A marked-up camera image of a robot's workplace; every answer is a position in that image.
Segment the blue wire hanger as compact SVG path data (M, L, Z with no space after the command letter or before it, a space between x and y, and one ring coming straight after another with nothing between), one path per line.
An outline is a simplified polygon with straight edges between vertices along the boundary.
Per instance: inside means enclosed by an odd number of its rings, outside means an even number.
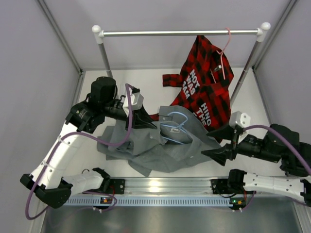
M184 128L188 122L188 116L182 112L171 111L159 116L160 135L176 144L190 144L192 137Z

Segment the grey button shirt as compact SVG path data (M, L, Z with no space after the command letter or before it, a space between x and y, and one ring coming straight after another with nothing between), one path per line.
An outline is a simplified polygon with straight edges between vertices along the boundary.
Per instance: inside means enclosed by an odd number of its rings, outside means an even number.
M192 143L181 145L164 139L160 135L159 121L155 121L157 129L132 129L129 138L122 145L112 147L98 143L98 152L105 154L107 160L126 160L131 168L145 177L152 171L172 173L210 161L201 152L218 149L220 144L208 137L201 122L182 106L161 106L159 115L171 111L188 116L184 128L190 133Z

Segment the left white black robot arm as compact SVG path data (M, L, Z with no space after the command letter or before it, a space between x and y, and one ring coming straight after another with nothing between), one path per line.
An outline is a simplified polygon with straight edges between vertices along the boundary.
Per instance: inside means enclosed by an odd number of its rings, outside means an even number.
M87 138L93 138L92 133L105 118L123 121L126 139L133 129L156 128L138 88L126 85L126 95L121 98L117 98L117 91L113 78L98 77L86 99L71 108L51 151L33 172L22 175L20 182L49 207L57 209L71 196L85 191L103 194L109 190L110 176L100 168L64 176L77 150Z

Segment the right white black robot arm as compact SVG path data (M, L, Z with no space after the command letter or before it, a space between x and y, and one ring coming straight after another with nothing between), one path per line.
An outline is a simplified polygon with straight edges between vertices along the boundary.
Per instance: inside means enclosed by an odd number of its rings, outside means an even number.
M272 124L242 127L226 125L207 133L208 136L229 140L223 147L204 150L202 155L224 166L238 154L272 163L280 163L285 177L260 176L232 169L223 182L214 181L214 194L271 193L311 205L311 146L300 141L299 133Z

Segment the silver clothes rack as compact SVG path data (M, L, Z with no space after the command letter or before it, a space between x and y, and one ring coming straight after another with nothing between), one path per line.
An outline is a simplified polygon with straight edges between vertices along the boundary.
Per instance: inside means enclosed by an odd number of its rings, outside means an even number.
M264 22L261 26L255 30L231 30L232 35L255 35L257 37L256 42L252 48L251 54L249 56L250 59L253 58L257 48L259 47L260 43L264 41L268 31L270 30L271 25L268 22ZM218 31L150 31L150 32L105 32L101 29L100 26L94 25L92 27L92 32L94 33L95 39L99 48L101 50L102 58L104 61L104 65L109 77L112 76L112 72L110 69L110 65L108 62L107 54L104 48L104 38L105 37L118 37L118 36L180 36L180 35L194 35L195 37L199 35L203 35L207 38L208 35L227 35L226 30L218 30ZM233 94L229 94L230 96L230 105L233 103L235 96L240 88L240 83L236 85Z

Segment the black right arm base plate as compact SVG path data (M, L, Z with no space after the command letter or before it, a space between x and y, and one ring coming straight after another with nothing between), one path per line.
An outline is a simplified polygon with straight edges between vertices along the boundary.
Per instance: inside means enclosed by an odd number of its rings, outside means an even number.
M211 188L213 194L221 195L233 195L233 194L243 194L244 190L240 187L230 187L228 185L228 178L219 178L211 180Z

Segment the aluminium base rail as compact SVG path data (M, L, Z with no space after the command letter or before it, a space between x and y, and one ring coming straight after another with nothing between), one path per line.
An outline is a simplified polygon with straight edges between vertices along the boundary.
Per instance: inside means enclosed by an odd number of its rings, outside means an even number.
M219 178L209 177L162 177L143 178L131 177L125 179L124 195L171 195L171 196L191 196L191 195L212 195L211 180ZM232 182L230 187L242 188L244 193L251 194L275 194L286 196L299 201L303 200L303 194L307 188L302 178L293 177L266 177L256 174L246 174L241 182Z

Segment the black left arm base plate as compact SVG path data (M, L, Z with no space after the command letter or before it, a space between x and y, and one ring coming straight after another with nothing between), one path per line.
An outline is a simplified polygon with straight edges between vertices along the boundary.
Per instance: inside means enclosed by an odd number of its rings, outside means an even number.
M110 195L123 195L125 191L125 179L113 178L104 186L104 193Z

